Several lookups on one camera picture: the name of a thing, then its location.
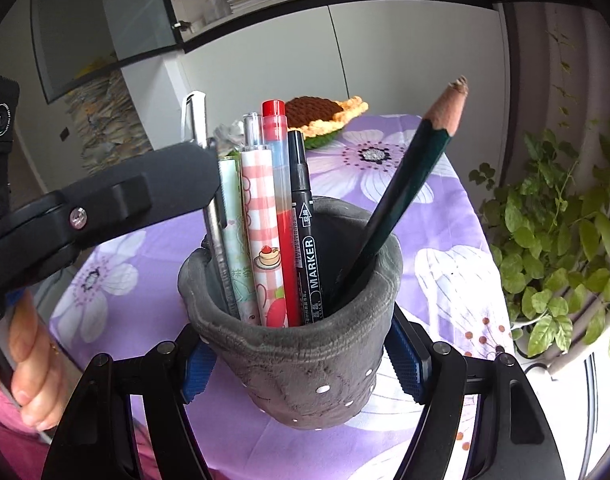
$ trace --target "screw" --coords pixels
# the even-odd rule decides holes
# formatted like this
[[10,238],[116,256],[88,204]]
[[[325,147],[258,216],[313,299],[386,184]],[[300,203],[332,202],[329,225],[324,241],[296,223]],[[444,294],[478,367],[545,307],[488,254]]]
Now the screw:
[[176,348],[176,344],[173,341],[163,341],[162,343],[159,343],[156,350],[159,351],[159,354],[167,355],[171,354],[171,352],[174,351],[174,348]]
[[514,357],[512,357],[510,354],[501,354],[498,356],[498,360],[501,361],[501,364],[505,366],[512,366],[516,362],[516,359],[514,359]]
[[448,353],[450,353],[450,346],[447,343],[444,343],[443,341],[438,341],[434,343],[434,345],[432,345],[432,348],[437,354],[447,355]]
[[76,230],[80,231],[87,225],[87,211],[82,207],[77,207],[69,213],[69,224]]
[[109,355],[107,354],[98,354],[94,358],[94,364],[96,366],[105,366],[109,361]]

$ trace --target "red pen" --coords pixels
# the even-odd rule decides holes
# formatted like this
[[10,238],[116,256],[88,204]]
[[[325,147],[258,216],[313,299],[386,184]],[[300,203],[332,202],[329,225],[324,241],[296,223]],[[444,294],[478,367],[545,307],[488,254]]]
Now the red pen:
[[276,218],[283,253],[283,283],[285,284],[287,320],[289,326],[300,326],[303,324],[303,316],[296,275],[291,213],[290,152],[287,142],[287,117],[283,101],[273,100],[263,103],[263,142],[272,150]]

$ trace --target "black marker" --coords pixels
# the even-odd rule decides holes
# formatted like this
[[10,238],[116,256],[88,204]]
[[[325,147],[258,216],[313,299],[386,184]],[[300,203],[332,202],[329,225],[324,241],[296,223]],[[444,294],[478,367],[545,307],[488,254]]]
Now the black marker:
[[319,261],[311,228],[314,220],[314,201],[311,198],[303,133],[290,130],[287,133],[287,141],[290,147],[291,208],[299,295],[303,321],[305,324],[311,324],[323,319]]

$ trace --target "pink sleeve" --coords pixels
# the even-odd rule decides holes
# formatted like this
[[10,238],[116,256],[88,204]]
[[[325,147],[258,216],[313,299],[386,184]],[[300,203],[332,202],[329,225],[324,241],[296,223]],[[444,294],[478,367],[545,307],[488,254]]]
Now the pink sleeve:
[[[160,480],[159,467],[156,464],[147,430],[136,425],[134,434],[143,473],[150,480]],[[22,423],[18,409],[1,391],[0,451],[21,480],[40,480],[48,446],[38,439],[36,431]],[[211,471],[211,475],[213,480],[227,480],[217,471]]]

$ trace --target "camera lens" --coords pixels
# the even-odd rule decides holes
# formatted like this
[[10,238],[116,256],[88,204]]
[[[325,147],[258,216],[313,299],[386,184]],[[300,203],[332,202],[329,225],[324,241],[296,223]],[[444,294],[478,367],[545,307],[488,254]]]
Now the camera lens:
[[0,104],[0,136],[5,135],[7,130],[9,129],[9,123],[11,122],[12,117],[9,112],[9,106],[6,104]]

